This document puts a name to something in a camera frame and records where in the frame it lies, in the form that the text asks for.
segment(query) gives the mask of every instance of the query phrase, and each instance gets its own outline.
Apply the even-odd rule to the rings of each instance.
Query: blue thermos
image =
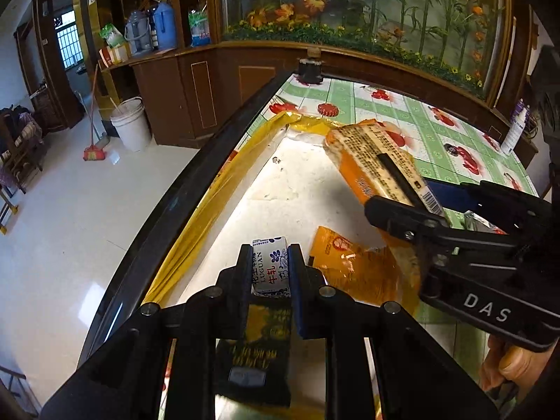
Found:
[[[173,8],[165,2],[160,2],[153,12],[156,24],[157,44],[160,50],[177,47],[177,32],[175,30],[175,13]]]

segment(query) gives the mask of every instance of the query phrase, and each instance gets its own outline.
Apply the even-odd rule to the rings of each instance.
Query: broom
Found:
[[[95,91],[95,83],[97,82],[97,70],[99,69],[99,64],[95,66],[95,73],[93,74],[93,86],[91,87],[91,145],[87,147],[83,151],[83,160],[84,161],[102,161],[105,159],[105,152],[101,149],[96,147],[93,144],[93,103],[95,99],[94,91]]]

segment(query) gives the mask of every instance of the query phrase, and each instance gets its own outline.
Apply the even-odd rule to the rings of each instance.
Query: barcode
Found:
[[[443,216],[443,208],[439,205],[438,201],[432,194],[432,191],[426,191],[426,193],[420,196],[420,198],[430,213]]]

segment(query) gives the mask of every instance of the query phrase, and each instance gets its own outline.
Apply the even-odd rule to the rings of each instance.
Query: milk candy package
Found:
[[[285,237],[253,240],[253,294],[289,297],[288,246]]]

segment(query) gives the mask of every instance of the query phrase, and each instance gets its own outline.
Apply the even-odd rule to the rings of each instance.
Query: spray bottle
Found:
[[[515,108],[513,109],[513,112],[511,113],[511,117],[510,117],[510,123],[513,123],[515,121],[515,117],[517,115],[519,115],[519,113],[523,110],[523,98],[519,99],[515,105]]]
[[[521,112],[515,116],[513,122],[511,123],[510,130],[507,132],[506,138],[502,142],[502,151],[505,155],[509,155],[513,151],[523,134],[525,123],[527,121],[527,113],[529,111],[528,107],[529,106],[523,107]]]

